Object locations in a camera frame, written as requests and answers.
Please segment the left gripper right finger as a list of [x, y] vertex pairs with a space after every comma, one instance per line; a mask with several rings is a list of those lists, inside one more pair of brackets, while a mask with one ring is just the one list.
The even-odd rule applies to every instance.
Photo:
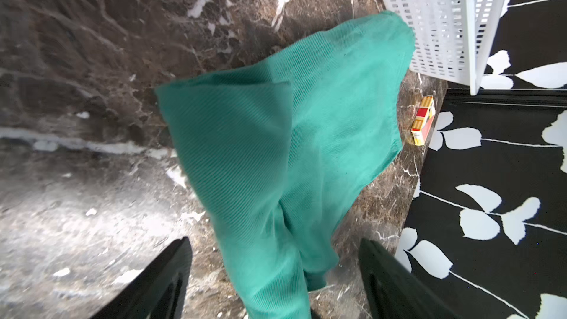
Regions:
[[380, 243], [362, 239], [359, 266], [373, 318], [457, 318]]

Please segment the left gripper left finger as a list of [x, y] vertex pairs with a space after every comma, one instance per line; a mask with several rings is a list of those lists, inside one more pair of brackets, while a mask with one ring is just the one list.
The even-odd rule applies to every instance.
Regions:
[[170, 243], [94, 318], [181, 318], [193, 253], [187, 237]]

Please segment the green long pants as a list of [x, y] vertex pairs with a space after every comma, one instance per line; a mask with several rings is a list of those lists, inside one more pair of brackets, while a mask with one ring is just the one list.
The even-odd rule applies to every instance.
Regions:
[[251, 318], [309, 318], [332, 236], [403, 149], [412, 29], [385, 11], [156, 90], [180, 166]]

